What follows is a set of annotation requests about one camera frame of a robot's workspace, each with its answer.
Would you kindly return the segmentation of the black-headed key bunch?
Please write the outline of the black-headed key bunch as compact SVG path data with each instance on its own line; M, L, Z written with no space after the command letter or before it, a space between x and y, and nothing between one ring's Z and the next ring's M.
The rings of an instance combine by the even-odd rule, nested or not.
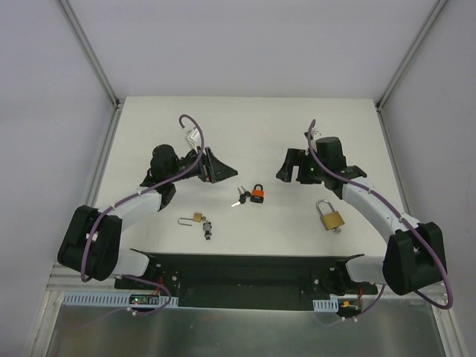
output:
M244 205L247 202L248 198L251 197L251 192L246 190L243 186L239 186L237 189L239 193L239 198L237 202L231 205L232 208L238 205Z

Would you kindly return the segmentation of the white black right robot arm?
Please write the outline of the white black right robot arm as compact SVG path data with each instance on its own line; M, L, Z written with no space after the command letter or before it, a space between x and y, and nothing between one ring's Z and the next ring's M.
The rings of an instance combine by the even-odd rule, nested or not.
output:
M398 211L374 186L365 171L350 166L337 137L320 138L308 149L289 148L276 177L297 182L323 184L340 200L355 208L381 235L387 248L383 257L363 254L338 262L335 286L352 293L361 282L381 283L398 295L416 292L446 277L443 232L433 222Z

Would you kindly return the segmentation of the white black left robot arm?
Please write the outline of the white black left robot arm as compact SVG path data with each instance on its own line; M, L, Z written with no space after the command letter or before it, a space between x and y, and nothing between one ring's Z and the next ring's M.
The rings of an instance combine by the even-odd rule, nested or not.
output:
M177 181L197 177L215 184L237 175L238 171L220 161L209 147L202 152L192 149L180 158L172 146L159 145L152 151L146 177L131 196L109 207L82 205L75 210L57 261L87 281L131 275L140 289L150 289L158 273L149 266L151 258L146 253L120 248L123 231L168 206Z

